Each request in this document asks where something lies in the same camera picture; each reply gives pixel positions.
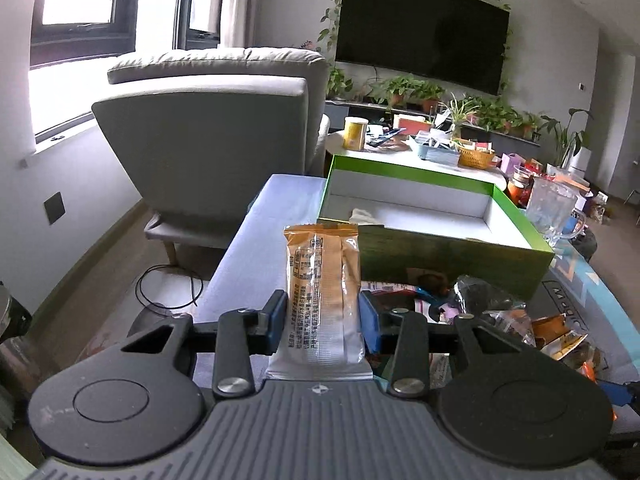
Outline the dark shiny snack bag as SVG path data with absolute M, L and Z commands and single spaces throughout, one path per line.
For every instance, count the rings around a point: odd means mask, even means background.
M 452 285 L 448 304 L 461 313 L 480 315 L 487 311 L 524 309 L 526 303 L 499 287 L 469 275 L 461 275 Z

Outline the black wall socket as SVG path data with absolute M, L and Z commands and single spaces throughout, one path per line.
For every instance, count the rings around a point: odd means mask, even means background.
M 61 192 L 56 192 L 43 203 L 44 211 L 50 226 L 60 220 L 66 213 Z

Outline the yellow canister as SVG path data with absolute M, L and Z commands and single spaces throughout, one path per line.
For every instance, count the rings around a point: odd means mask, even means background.
M 368 125 L 366 118 L 346 117 L 342 133 L 343 148 L 349 151 L 361 151 L 366 143 Z

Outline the orange white snack packet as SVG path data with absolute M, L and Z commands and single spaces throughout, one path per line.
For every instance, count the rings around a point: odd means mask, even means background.
M 269 379 L 296 382 L 369 380 L 358 310 L 358 226 L 289 226 L 286 239 L 288 307 Z

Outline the blue patterned table mat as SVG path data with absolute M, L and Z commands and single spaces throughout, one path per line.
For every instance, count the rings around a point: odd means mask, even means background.
M 198 302 L 195 321 L 214 322 L 229 310 L 261 309 L 276 289 L 286 287 L 287 226 L 317 220 L 326 180 L 275 174 L 250 206 L 239 231 L 220 260 Z M 575 308 L 570 321 L 580 323 L 601 350 L 609 382 L 639 379 L 639 333 L 634 323 L 572 245 L 563 243 L 550 274 Z

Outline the black wall television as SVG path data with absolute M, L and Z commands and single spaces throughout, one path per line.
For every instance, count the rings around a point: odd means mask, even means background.
M 495 96 L 509 22 L 483 0 L 342 0 L 335 59 Z

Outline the clear glass mug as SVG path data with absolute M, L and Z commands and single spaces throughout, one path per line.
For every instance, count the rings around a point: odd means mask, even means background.
M 536 177 L 526 207 L 526 218 L 554 247 L 559 240 L 574 240 L 582 234 L 586 216 L 577 209 L 577 202 L 578 194 L 569 186 Z

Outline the orange lidded jar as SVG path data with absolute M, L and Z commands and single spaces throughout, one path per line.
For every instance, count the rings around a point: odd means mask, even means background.
M 530 176 L 525 168 L 516 167 L 506 187 L 506 194 L 515 206 L 525 208 L 530 194 Z

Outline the blue grey tray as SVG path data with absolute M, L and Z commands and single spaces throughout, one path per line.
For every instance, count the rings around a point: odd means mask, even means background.
M 457 166 L 459 163 L 460 153 L 456 148 L 449 145 L 438 144 L 431 145 L 422 143 L 418 147 L 418 156 L 427 162 L 436 162 L 436 164 Z

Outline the woven yellow basket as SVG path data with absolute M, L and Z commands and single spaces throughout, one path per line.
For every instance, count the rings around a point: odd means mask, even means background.
M 459 148 L 458 165 L 466 168 L 486 170 L 495 167 L 495 154 L 486 151 Z

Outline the round white coffee table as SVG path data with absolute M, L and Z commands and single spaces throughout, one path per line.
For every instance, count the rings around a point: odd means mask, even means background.
M 349 151 L 343 148 L 341 131 L 329 133 L 326 137 L 326 151 L 331 155 L 386 162 L 386 164 L 436 171 L 441 174 L 455 174 L 459 177 L 491 183 L 500 188 L 501 191 L 506 189 L 506 177 L 497 169 L 479 170 L 429 162 L 428 160 L 420 159 L 418 154 L 410 148 L 409 143 L 404 142 L 402 145 L 404 148 L 400 151 Z

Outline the green cardboard box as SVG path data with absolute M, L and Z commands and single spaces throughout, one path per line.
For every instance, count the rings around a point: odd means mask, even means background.
M 498 186 L 460 174 L 334 156 L 318 218 L 346 223 L 355 210 L 373 219 L 358 238 L 367 281 L 466 274 L 529 300 L 554 257 Z

